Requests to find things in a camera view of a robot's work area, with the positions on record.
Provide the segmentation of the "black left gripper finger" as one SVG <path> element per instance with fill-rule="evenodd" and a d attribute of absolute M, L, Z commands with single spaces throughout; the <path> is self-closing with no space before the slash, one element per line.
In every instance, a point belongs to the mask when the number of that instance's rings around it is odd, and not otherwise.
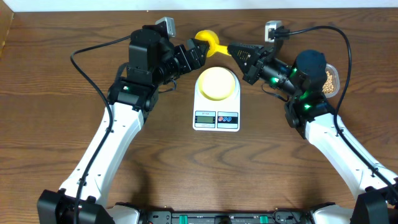
<path fill-rule="evenodd" d="M 205 64 L 206 57 L 203 53 L 191 51 L 191 68 L 199 69 Z"/>
<path fill-rule="evenodd" d="M 187 40 L 187 47 L 189 50 L 193 50 L 200 57 L 207 57 L 207 53 L 210 49 L 209 42 L 206 40 L 189 39 Z"/>

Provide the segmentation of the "yellow plastic measuring scoop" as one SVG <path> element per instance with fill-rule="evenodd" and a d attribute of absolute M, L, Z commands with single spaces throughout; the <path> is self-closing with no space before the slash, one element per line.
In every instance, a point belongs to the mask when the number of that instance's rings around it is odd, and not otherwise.
<path fill-rule="evenodd" d="M 230 56 L 228 47 L 226 45 L 220 44 L 218 35 L 212 30 L 201 30 L 195 35 L 195 38 L 198 40 L 207 41 L 209 43 L 209 50 L 206 55 L 207 57 L 211 57 L 215 53 L 221 53 Z"/>

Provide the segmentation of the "pale yellow bowl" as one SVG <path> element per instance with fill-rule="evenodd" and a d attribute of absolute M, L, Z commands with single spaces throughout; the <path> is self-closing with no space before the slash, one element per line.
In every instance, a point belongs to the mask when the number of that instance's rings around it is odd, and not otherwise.
<path fill-rule="evenodd" d="M 211 67 L 198 77 L 198 91 L 208 100 L 222 101 L 230 97 L 236 87 L 233 73 L 227 68 Z"/>

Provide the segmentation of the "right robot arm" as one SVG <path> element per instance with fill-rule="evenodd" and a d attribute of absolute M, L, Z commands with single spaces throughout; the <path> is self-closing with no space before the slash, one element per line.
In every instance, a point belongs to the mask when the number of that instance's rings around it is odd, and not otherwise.
<path fill-rule="evenodd" d="M 246 82 L 261 79 L 288 95 L 284 110 L 289 126 L 328 159 L 355 200 L 353 209 L 335 203 L 313 207 L 301 223 L 397 223 L 397 174 L 368 153 L 329 104 L 323 92 L 324 54 L 304 50 L 293 65 L 287 65 L 276 57 L 281 44 L 232 43 L 227 49 Z"/>

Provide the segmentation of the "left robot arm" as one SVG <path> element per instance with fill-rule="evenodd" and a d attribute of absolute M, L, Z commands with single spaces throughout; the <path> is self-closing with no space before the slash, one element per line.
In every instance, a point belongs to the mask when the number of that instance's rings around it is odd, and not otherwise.
<path fill-rule="evenodd" d="M 126 37 L 129 60 L 117 71 L 101 124 L 80 162 L 56 192 L 44 190 L 37 202 L 41 223 L 141 223 L 138 209 L 120 203 L 106 206 L 119 165 L 142 129 L 159 87 L 201 68 L 210 49 L 207 40 L 174 45 L 173 24 L 143 26 Z"/>

